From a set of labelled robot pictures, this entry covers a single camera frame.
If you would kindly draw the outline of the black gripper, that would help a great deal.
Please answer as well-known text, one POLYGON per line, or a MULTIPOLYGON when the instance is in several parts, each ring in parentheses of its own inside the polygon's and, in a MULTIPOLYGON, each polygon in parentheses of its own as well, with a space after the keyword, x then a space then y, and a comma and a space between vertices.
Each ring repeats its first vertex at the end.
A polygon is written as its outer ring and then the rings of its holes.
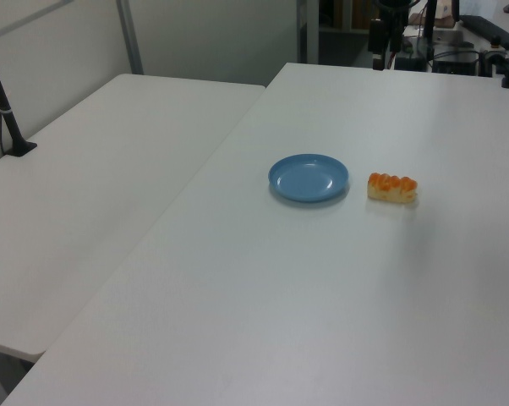
POLYGON ((379 18, 369 24, 369 52, 372 53, 372 68, 385 67, 385 39, 391 52, 402 50, 402 33, 408 24, 409 0, 376 0, 379 18))

